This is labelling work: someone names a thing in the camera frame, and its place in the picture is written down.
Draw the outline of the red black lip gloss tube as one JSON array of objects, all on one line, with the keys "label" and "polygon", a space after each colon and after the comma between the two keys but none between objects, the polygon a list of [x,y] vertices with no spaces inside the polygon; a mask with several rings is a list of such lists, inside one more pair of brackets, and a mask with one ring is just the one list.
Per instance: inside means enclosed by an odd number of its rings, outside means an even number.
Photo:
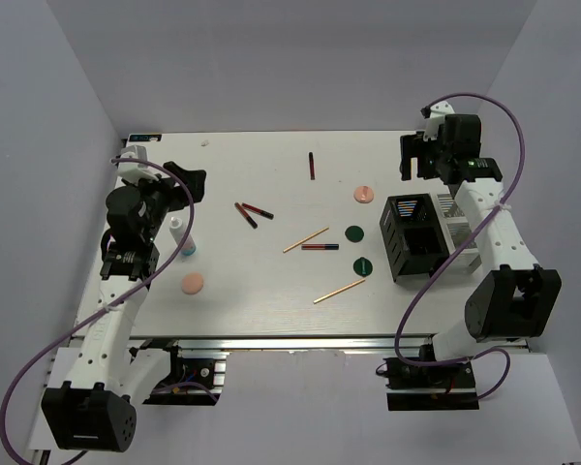
[{"label": "red black lip gloss tube", "polygon": [[251,211],[251,212],[253,212],[253,213],[256,213],[257,215],[259,215],[259,216],[261,216],[261,217],[263,217],[263,218],[266,218],[266,219],[269,219],[269,220],[273,220],[273,219],[274,219],[274,214],[273,214],[273,213],[271,213],[271,212],[268,212],[268,211],[266,211],[266,210],[263,210],[263,209],[261,209],[261,208],[259,208],[259,207],[256,207],[256,206],[253,206],[253,205],[250,205],[250,204],[248,204],[248,203],[245,203],[245,202],[243,202],[241,205],[242,205],[242,206],[243,206],[243,208],[245,208],[246,210],[248,210],[248,211]]}]

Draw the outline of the dark red lip gloss tube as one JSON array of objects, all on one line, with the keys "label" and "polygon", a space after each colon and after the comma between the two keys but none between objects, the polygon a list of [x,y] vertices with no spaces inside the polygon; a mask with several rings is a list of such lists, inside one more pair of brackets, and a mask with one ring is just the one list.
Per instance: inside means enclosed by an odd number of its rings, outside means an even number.
[{"label": "dark red lip gloss tube", "polygon": [[310,180],[316,180],[314,153],[308,153]]}]

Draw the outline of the wooden stick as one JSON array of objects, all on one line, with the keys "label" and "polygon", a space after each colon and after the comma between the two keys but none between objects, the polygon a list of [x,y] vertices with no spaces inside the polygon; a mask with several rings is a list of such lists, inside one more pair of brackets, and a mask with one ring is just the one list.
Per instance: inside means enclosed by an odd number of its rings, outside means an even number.
[{"label": "wooden stick", "polygon": [[294,242],[292,245],[283,249],[283,254],[288,253],[289,251],[297,248],[298,246],[303,245],[304,243],[308,242],[310,239],[313,239],[313,238],[319,236],[320,234],[327,232],[328,230],[329,230],[329,227],[325,227],[325,228],[322,228],[316,232],[313,232],[313,233],[307,235],[306,237]]},{"label": "wooden stick", "polygon": [[345,292],[345,291],[348,291],[348,290],[350,290],[350,289],[353,289],[353,288],[355,288],[355,287],[357,287],[357,286],[359,286],[359,285],[363,284],[365,281],[366,281],[366,278],[364,277],[364,278],[361,278],[361,279],[359,279],[359,280],[356,280],[356,281],[354,281],[354,282],[352,282],[352,283],[349,283],[348,285],[346,285],[346,286],[343,286],[343,287],[341,287],[341,288],[339,288],[339,289],[337,289],[337,290],[335,290],[335,291],[333,291],[333,292],[330,292],[330,293],[328,293],[328,294],[325,294],[325,295],[323,295],[323,296],[320,296],[320,297],[316,298],[316,299],[313,301],[313,304],[315,304],[315,305],[316,305],[316,304],[319,304],[319,303],[321,303],[321,302],[324,302],[324,301],[326,301],[326,300],[328,300],[328,299],[332,298],[333,296],[339,295],[339,294],[341,294],[341,293],[343,293],[343,292]]}]

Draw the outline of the red lip gloss blue cap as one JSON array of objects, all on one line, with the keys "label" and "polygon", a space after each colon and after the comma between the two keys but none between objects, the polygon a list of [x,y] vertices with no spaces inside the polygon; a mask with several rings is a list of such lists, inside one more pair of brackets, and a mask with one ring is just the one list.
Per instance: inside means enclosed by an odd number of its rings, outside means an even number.
[{"label": "red lip gloss blue cap", "polygon": [[301,244],[301,250],[304,251],[338,251],[338,243],[305,243]]}]

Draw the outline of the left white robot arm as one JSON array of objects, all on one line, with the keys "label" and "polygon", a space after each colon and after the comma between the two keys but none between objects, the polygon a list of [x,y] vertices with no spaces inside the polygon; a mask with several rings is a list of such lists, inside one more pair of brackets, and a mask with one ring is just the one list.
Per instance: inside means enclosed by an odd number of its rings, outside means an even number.
[{"label": "left white robot arm", "polygon": [[173,162],[123,161],[122,186],[106,198],[98,304],[76,361],[60,387],[45,390],[41,408],[62,450],[123,452],[135,438],[137,408],[161,383],[179,384],[185,362],[166,349],[128,343],[138,311],[164,265],[155,238],[166,216],[201,202],[205,170]]}]

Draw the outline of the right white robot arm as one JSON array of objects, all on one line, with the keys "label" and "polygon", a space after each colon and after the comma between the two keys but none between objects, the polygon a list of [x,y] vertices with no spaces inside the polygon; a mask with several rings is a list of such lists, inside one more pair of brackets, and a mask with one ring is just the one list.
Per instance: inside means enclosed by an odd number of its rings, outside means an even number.
[{"label": "right white robot arm", "polygon": [[453,365],[488,353],[496,343],[537,338],[548,323],[562,287],[557,270],[544,268],[518,231],[492,158],[483,158],[481,121],[455,113],[445,103],[424,110],[424,130],[401,139],[401,174],[411,176],[411,160],[423,179],[448,187],[467,219],[467,243],[477,247],[483,280],[467,299],[464,317],[432,336],[414,361],[419,378],[437,387]]}]

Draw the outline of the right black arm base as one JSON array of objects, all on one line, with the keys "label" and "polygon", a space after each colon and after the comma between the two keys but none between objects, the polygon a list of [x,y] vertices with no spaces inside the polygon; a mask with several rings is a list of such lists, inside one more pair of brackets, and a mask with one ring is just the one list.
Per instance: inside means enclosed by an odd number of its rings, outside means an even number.
[{"label": "right black arm base", "polygon": [[469,362],[419,367],[385,358],[375,374],[385,380],[390,412],[470,411],[479,409]]}]

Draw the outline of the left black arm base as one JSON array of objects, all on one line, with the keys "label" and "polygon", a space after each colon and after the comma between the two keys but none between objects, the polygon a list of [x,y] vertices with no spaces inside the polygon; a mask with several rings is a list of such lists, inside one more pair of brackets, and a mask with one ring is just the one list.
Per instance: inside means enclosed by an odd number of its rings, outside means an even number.
[{"label": "left black arm base", "polygon": [[190,347],[178,339],[148,339],[128,349],[130,363],[148,349],[169,353],[170,371],[143,401],[144,405],[214,406],[217,403],[224,385],[226,353]]}]

